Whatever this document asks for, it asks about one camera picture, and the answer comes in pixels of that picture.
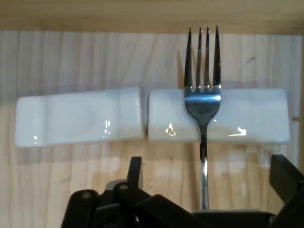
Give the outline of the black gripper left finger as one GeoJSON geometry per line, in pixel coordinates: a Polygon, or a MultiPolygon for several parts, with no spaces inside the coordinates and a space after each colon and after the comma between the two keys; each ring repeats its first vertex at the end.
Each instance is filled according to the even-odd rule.
{"type": "Polygon", "coordinates": [[[125,180],[99,194],[74,192],[61,224],[63,228],[200,228],[201,220],[162,195],[140,189],[142,159],[132,157],[125,180]]]}

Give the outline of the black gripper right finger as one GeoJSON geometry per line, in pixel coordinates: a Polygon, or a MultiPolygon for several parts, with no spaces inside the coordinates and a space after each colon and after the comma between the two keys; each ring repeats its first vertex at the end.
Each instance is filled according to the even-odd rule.
{"type": "Polygon", "coordinates": [[[271,228],[304,226],[304,175],[282,154],[271,156],[269,182],[284,206],[270,222],[271,228]]]}

